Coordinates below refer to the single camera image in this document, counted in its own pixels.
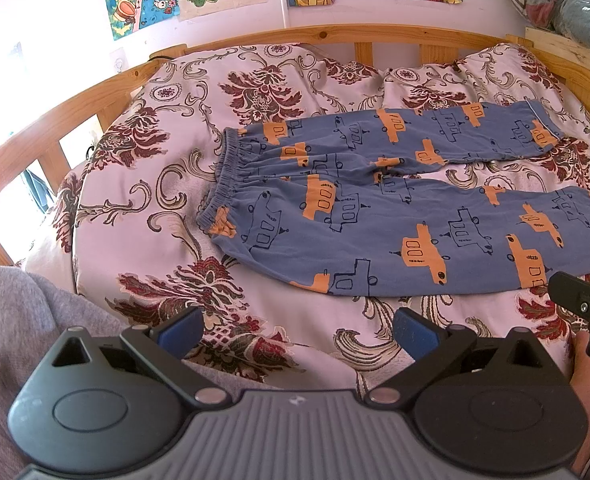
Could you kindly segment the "person right hand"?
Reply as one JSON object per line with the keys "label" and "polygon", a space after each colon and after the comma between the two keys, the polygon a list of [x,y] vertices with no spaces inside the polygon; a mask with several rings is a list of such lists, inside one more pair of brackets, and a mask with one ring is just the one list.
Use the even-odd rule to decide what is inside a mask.
{"label": "person right hand", "polygon": [[572,471],[577,476],[580,476],[586,463],[590,460],[590,356],[587,354],[589,339],[590,334],[586,330],[575,334],[574,371],[572,372],[572,378],[570,378],[570,384],[588,416],[587,435],[572,464]]}

